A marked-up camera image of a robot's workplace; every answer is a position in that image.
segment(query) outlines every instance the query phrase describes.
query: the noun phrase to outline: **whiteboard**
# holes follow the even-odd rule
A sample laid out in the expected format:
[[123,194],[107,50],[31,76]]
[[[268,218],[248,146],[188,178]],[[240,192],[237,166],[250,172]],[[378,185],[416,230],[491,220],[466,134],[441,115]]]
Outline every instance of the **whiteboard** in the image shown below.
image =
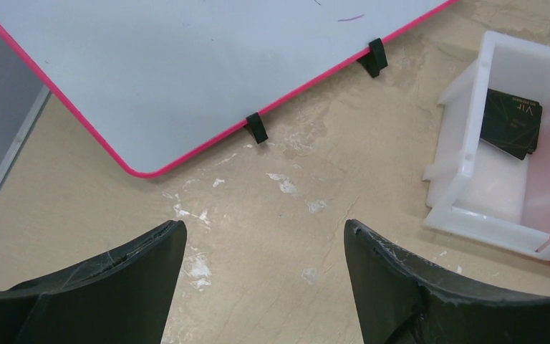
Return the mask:
[[126,171],[148,177],[451,2],[0,0],[0,33]]

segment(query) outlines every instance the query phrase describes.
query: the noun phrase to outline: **black object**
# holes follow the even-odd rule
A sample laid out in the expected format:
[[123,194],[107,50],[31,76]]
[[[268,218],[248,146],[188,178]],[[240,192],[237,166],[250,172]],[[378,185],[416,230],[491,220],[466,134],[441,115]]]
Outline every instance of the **black object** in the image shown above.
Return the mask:
[[0,344],[159,344],[186,227],[168,221],[96,257],[0,292]]
[[368,47],[370,47],[370,52],[357,61],[364,66],[370,77],[377,77],[380,75],[380,71],[389,65],[385,54],[385,46],[382,44],[382,40],[378,38],[371,41]]
[[246,117],[247,125],[246,128],[250,130],[252,133],[252,136],[256,140],[256,143],[260,144],[266,141],[268,135],[266,134],[266,129],[264,128],[264,124],[262,123],[262,120],[260,119],[260,115],[258,113],[253,113],[252,115],[249,115]]
[[542,113],[539,102],[488,89],[480,138],[523,160],[536,150]]
[[450,272],[357,220],[344,252],[366,344],[550,343],[550,297]]

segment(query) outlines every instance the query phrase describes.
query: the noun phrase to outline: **black clip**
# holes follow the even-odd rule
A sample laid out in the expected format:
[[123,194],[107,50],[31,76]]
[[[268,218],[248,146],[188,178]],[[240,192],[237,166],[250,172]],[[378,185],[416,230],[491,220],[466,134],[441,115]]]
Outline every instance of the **black clip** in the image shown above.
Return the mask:
[[262,124],[262,120],[260,119],[260,115],[258,113],[253,113],[252,115],[249,115],[246,117],[246,121],[248,124],[246,124],[246,128],[250,130],[250,133],[252,133],[252,136],[254,137],[254,140],[256,140],[256,143],[263,143],[266,141],[269,136],[266,134],[266,129],[264,128],[264,124]]
[[370,77],[377,77],[380,71],[388,66],[385,46],[382,45],[382,40],[377,38],[371,41],[368,47],[370,47],[370,52],[357,61],[364,66]]

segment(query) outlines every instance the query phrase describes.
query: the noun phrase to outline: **floor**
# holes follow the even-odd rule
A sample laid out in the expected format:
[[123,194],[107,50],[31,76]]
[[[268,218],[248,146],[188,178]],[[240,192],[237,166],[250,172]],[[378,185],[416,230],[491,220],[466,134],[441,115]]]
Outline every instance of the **floor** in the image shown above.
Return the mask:
[[167,175],[127,175],[55,97],[0,192],[0,290],[127,242],[189,228],[163,343],[361,343],[346,219],[465,276],[550,295],[550,264],[421,226],[438,93],[487,29],[550,45],[550,1],[461,1]]

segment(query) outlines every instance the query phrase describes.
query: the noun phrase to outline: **white plastic container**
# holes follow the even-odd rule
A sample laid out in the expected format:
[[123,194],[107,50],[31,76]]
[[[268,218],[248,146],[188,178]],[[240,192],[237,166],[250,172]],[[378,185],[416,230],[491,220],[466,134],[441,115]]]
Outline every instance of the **white plastic container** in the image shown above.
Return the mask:
[[[543,107],[539,145],[524,161],[480,140],[488,88]],[[550,260],[550,47],[486,32],[478,59],[439,103],[425,225]]]

